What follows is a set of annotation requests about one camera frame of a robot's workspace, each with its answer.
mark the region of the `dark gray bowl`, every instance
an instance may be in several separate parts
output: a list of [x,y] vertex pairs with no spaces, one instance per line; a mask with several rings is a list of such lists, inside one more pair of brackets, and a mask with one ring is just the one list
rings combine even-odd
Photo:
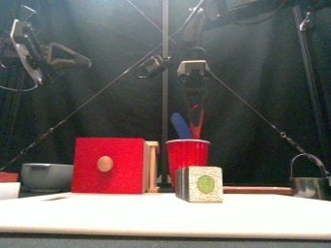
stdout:
[[74,165],[38,164],[22,165],[22,183],[33,192],[70,191]]

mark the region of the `wooden knob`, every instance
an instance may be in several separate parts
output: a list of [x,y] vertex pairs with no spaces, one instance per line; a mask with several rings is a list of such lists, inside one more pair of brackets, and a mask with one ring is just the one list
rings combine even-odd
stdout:
[[114,161],[109,156],[103,156],[98,162],[99,171],[109,172],[114,167]]

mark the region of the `metal pole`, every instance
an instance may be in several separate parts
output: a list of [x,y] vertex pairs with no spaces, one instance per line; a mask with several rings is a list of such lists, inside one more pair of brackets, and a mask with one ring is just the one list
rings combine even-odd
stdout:
[[[170,56],[170,3],[163,0],[163,58]],[[162,184],[169,182],[169,159],[166,141],[169,140],[169,70],[163,73],[163,102],[162,102]]]
[[305,19],[304,19],[304,14],[302,14],[302,8],[300,5],[294,7],[294,16],[296,16],[296,21],[297,21],[298,37],[300,37],[300,42],[301,42],[301,49],[302,49],[302,54],[304,54],[306,75],[308,75],[309,88],[310,88],[310,100],[312,100],[316,127],[317,127],[320,150],[322,153],[321,155],[322,155],[324,160],[326,161],[328,164],[330,164],[331,154],[328,148],[330,145],[330,141],[328,140],[326,126],[325,126],[324,115],[322,115],[322,107],[321,107],[320,98],[318,98],[318,89],[317,89],[318,85],[316,81],[316,75],[314,75],[313,64],[312,64],[309,37],[308,37],[308,33],[301,30],[301,24],[304,23]]

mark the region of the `pot handle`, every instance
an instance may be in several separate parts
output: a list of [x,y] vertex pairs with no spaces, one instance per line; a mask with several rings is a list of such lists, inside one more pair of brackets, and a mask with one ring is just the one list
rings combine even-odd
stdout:
[[25,164],[27,167],[49,168],[53,164]]
[[324,178],[328,178],[329,176],[329,171],[326,170],[325,168],[325,164],[324,162],[321,161],[321,159],[314,156],[313,154],[309,154],[309,153],[301,153],[300,155],[297,155],[293,160],[292,160],[292,177],[294,177],[294,163],[297,161],[297,159],[302,156],[306,156],[318,166],[320,166],[320,169],[321,169],[321,173],[322,173],[322,177]]

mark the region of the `metal pot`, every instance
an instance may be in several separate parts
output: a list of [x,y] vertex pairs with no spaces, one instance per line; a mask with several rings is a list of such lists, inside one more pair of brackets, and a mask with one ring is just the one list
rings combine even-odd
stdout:
[[[318,165],[321,177],[294,177],[296,160],[306,156]],[[302,153],[292,160],[292,189],[296,197],[331,201],[331,178],[322,161],[312,154]]]
[[33,192],[70,191],[74,165],[23,164],[22,183]]

